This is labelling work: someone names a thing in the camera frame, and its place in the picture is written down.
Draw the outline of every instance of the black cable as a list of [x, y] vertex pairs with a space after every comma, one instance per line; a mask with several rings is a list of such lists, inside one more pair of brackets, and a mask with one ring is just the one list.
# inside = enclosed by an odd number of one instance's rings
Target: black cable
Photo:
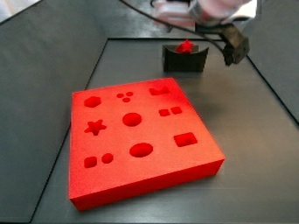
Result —
[[155, 7], [155, 1], [156, 0], [151, 0], [151, 6]]
[[132, 9], [133, 11], [136, 11], [139, 14], [144, 15], [147, 18], [152, 19], [153, 21], [156, 21], [157, 23], [167, 25], [172, 28], [176, 28], [177, 30], [181, 30], [184, 32], [188, 32], [191, 34], [195, 34], [197, 36], [200, 36], [201, 38], [204, 38], [205, 40], [208, 40], [219, 49], [219, 51], [223, 53], [223, 50], [220, 48], [220, 45], [211, 39], [208, 38], [203, 33], [191, 31], [185, 28], [183, 28], [181, 26], [176, 25], [176, 24], [169, 24], [168, 22], [163, 21], [161, 19], [152, 17], [151, 15], [148, 15], [144, 11], [139, 10], [131, 3], [128, 3], [125, 0], [117, 0], [121, 4], [124, 4], [129, 9]]

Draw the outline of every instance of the white robot part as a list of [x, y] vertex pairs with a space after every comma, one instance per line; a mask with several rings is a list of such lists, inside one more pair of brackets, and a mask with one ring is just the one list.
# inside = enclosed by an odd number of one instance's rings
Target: white robot part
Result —
[[256, 16], [257, 0], [191, 0], [184, 2], [156, 0], [153, 16], [169, 24], [205, 27], [224, 25], [239, 18], [251, 19]]

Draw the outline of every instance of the red shape sorter box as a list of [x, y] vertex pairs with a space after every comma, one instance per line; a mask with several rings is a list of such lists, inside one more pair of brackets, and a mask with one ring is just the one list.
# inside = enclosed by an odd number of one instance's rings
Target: red shape sorter box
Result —
[[215, 175], [223, 161], [172, 78], [73, 93], [69, 200], [80, 211]]

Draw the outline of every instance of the black base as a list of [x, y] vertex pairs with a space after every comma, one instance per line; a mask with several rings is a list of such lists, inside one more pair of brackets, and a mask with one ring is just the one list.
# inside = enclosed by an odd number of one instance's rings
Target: black base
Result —
[[179, 53], [175, 51], [176, 45], [163, 46], [163, 70], [165, 72], [201, 72], [209, 48], [199, 52], [195, 45], [191, 53]]

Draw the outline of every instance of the circular hole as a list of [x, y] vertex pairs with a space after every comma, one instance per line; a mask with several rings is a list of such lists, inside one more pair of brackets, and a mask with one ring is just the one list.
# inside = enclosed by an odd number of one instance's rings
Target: circular hole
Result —
[[123, 98], [123, 97], [124, 97], [123, 94], [117, 94], [117, 95], [116, 95], [116, 98]]
[[129, 101], [131, 101], [129, 98], [123, 99], [123, 102], [129, 102]]
[[129, 154], [135, 158], [147, 157], [153, 152], [153, 146], [149, 143], [139, 143], [129, 149]]
[[143, 118], [137, 113], [128, 113], [123, 117], [123, 123], [128, 127], [135, 127], [141, 121]]
[[127, 96], [132, 96], [133, 93], [132, 93], [132, 92], [127, 92], [125, 95], [127, 95]]
[[104, 164], [109, 164], [113, 161], [113, 155], [111, 153], [107, 153], [103, 157], [101, 157], [101, 162]]

